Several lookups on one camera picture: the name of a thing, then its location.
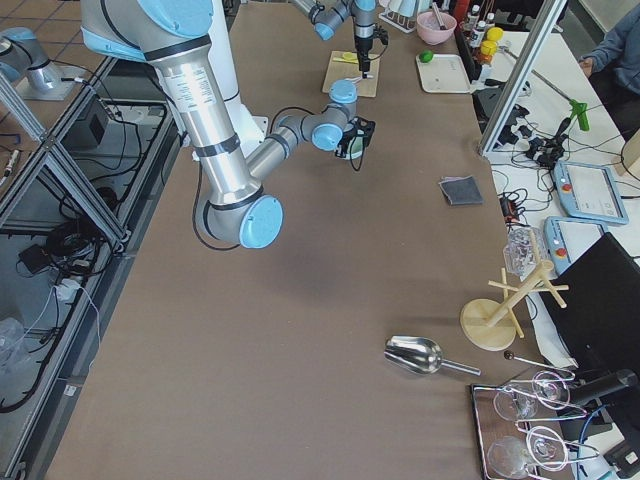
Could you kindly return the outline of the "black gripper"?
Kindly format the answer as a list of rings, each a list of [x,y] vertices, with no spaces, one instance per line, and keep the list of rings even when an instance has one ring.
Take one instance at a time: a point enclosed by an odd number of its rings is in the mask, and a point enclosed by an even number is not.
[[[335,150],[335,156],[341,159],[347,159],[349,157],[349,151],[353,139],[356,137],[356,128],[351,126],[343,133],[342,139],[339,141],[337,149]]]
[[[367,37],[355,36],[354,42],[355,42],[356,54],[360,59],[361,77],[363,79],[366,79],[370,72],[371,62],[369,59],[369,52],[373,47],[373,37],[372,36],[367,36]]]

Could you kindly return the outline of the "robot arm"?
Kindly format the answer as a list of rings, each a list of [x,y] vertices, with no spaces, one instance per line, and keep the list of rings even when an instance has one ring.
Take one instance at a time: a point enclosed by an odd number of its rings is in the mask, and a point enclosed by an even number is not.
[[[330,7],[320,1],[293,0],[292,3],[308,18],[323,41],[331,39],[338,28],[351,19],[358,68],[363,78],[368,76],[376,27],[375,1],[339,0]]]
[[[81,31],[90,50],[156,70],[211,185],[197,224],[217,240],[248,249],[270,245],[283,208],[265,194],[263,180],[300,143],[333,151],[355,128],[356,86],[338,80],[321,113],[286,117],[245,155],[218,83],[235,75],[218,1],[84,1]]]

